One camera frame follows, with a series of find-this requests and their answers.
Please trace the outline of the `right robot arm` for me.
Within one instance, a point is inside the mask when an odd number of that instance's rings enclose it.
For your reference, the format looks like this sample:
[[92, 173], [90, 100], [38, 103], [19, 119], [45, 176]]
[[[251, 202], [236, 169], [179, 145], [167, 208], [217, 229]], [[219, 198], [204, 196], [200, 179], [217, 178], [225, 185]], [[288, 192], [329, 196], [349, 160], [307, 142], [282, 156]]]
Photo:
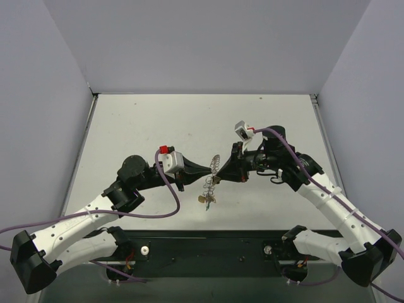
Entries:
[[325, 260], [357, 285], [368, 287], [403, 255], [400, 234], [384, 230], [359, 211], [312, 157], [287, 142], [284, 127], [254, 129], [241, 121], [234, 130], [241, 140], [233, 144], [230, 158], [215, 176], [217, 182], [246, 182], [251, 171], [270, 170], [276, 183], [287, 184], [311, 202], [341, 235], [325, 236], [298, 225], [282, 236], [290, 259]]

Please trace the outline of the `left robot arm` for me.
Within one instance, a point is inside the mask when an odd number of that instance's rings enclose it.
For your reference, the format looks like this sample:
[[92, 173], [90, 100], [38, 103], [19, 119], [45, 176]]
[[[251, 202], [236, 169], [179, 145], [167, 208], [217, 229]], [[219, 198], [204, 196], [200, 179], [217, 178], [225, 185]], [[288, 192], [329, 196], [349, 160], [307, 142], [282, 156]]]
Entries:
[[14, 236], [10, 262], [25, 292], [37, 293], [60, 273], [93, 259], [113, 257], [131, 262], [141, 248], [123, 229], [105, 224], [142, 204], [143, 189], [175, 184], [183, 191], [185, 185], [210, 172], [177, 151], [156, 153], [154, 166], [131, 155], [117, 171], [117, 179], [82, 209], [45, 229], [31, 234], [23, 230]]

